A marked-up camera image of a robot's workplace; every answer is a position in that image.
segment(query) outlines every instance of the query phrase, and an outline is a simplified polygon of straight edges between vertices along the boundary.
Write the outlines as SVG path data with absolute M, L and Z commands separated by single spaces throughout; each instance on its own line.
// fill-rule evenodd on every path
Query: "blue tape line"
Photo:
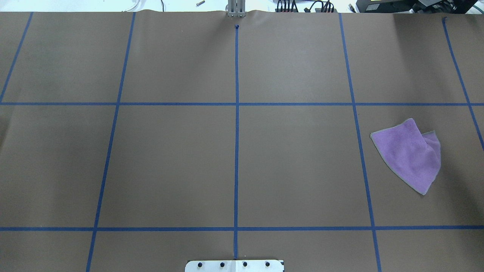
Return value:
M 4 106 L 116 106 L 116 102 L 1 102 Z M 120 106 L 468 106 L 468 103 L 393 103 L 393 102 L 120 102 Z M 484 103 L 470 103 L 484 106 Z
M 89 255 L 88 255 L 88 261 L 87 261 L 87 265 L 86 265 L 86 272 L 89 272 L 89 270 L 91 270 L 92 254 L 94 252 L 94 244 L 96 242 L 97 226 L 99 224 L 99 215 L 101 213 L 101 205 L 103 203 L 104 188 L 105 188 L 105 185 L 106 185 L 107 170 L 109 168 L 109 160 L 111 158 L 111 150 L 112 150 L 112 147 L 113 147 L 114 132 L 116 130 L 116 123 L 118 121 L 118 113 L 119 113 L 120 102 L 121 102 L 122 88 L 123 88 L 123 84 L 124 84 L 124 75 L 126 74 L 126 66 L 128 64 L 129 49 L 130 49 L 130 46 L 131 46 L 131 38 L 133 36 L 133 27 L 135 25 L 135 18 L 136 18 L 136 12 L 133 13 L 133 17 L 131 19 L 131 27 L 130 27 L 130 30 L 129 30 L 128 45 L 126 46 L 126 54 L 124 56 L 124 64 L 123 64 L 123 68 L 122 68 L 120 87 L 119 87 L 119 91 L 118 91 L 118 101 L 117 101 L 116 109 L 114 111 L 113 125 L 111 127 L 111 136 L 109 137 L 109 145 L 108 145 L 108 148 L 107 148 L 106 163 L 105 163 L 104 172 L 103 172 L 103 180 L 101 181 L 101 189 L 99 191 L 99 198 L 98 198 L 97 209 L 96 209 L 96 217 L 94 219 L 94 230 L 92 231 L 91 246 L 89 247 Z
M 351 106 L 352 103 L 345 102 L 321 102 L 321 103 L 305 103 L 305 102 L 249 102 L 240 103 L 241 106 Z
M 372 229 L 372 227 L 239 227 L 239 231 L 337 231 Z
M 351 70 L 349 69 L 348 50 L 346 47 L 343 18 L 341 17 L 341 13 L 338 13 L 338 15 L 339 15 L 339 26 L 341 29 L 341 39 L 343 42 L 343 51 L 345 53 L 346 72 L 348 74 L 349 93 L 351 94 L 351 102 L 353 103 L 353 116 L 355 118 L 356 136 L 358 137 L 358 147 L 360 149 L 360 158 L 362 162 L 363 179 L 364 179 L 364 186 L 366 190 L 366 200 L 368 202 L 368 211 L 370 213 L 370 223 L 371 223 L 371 227 L 375 227 L 375 219 L 373 216 L 373 207 L 371 204 L 371 196 L 370 196 L 370 186 L 368 185 L 368 176 L 366 174 L 366 164 L 364 161 L 363 144 L 362 144 L 361 133 L 360 133 L 360 124 L 358 122 L 358 113 L 356 111 L 355 94 L 353 92 L 353 83 L 351 81 Z M 377 261 L 377 268 L 378 268 L 378 272 L 381 272 L 381 262 L 380 262 L 380 253 L 378 250 L 377 232 L 373 229 L 372 233 L 373 233 L 373 246 L 375 247 L 375 257 Z
M 239 256 L 239 25 L 235 25 L 234 259 Z
M 355 103 L 357 106 L 467 106 L 467 103 Z
M 115 106 L 116 102 L 2 102 L 4 106 Z
M 0 227 L 0 231 L 92 231 L 93 227 Z
M 477 137 L 479 137 L 479 141 L 481 142 L 481 147 L 484 151 L 484 140 L 483 136 L 481 135 L 481 130 L 479 129 L 479 125 L 476 120 L 476 116 L 474 115 L 474 111 L 472 110 L 472 105 L 470 103 L 469 95 L 467 94 L 466 86 L 464 85 L 464 80 L 462 79 L 462 75 L 460 74 L 459 65 L 457 65 L 457 60 L 455 59 L 454 50 L 452 49 L 451 40 L 449 38 L 449 33 L 447 32 L 447 26 L 445 21 L 447 17 L 442 19 L 442 25 L 444 27 L 445 38 L 447 39 L 447 45 L 449 46 L 449 51 L 451 53 L 452 61 L 454 62 L 455 70 L 457 71 L 457 75 L 459 76 L 460 85 L 462 86 L 462 91 L 464 92 L 464 96 L 466 97 L 467 105 L 469 106 L 470 115 L 472 116 L 472 121 L 474 122 L 474 126 L 476 127 Z
M 97 231 L 234 231 L 233 227 L 99 227 Z
M 211 102 L 121 102 L 121 106 L 235 106 L 236 103 Z
M 419 230 L 419 229 L 484 229 L 484 226 L 473 225 L 441 225 L 441 226 L 379 226 L 375 230 Z
M 196 231 L 234 231 L 233 227 L 98 227 L 99 231 L 111 232 L 196 232 Z M 346 231 L 346 230 L 446 230 L 446 229 L 484 229 L 484 225 L 429 225 L 429 226 L 358 226 L 358 227 L 238 227 L 238 231 Z M 0 231 L 93 231 L 93 227 L 0 227 Z
M 25 36 L 27 35 L 27 30 L 29 30 L 30 22 L 32 21 L 33 12 L 30 13 L 29 19 L 27 20 L 27 24 L 24 28 L 24 33 L 22 34 L 22 38 L 20 39 L 20 43 L 18 43 L 17 52 L 15 52 L 14 60 L 12 61 L 12 65 L 10 65 L 10 70 L 8 71 L 7 79 L 5 80 L 5 84 L 3 85 L 3 89 L 1 90 L 0 94 L 0 102 L 3 100 L 3 96 L 7 91 L 8 82 L 10 81 L 10 77 L 12 76 L 12 72 L 14 71 L 15 63 L 17 62 L 18 54 L 20 53 L 20 49 L 24 44 Z

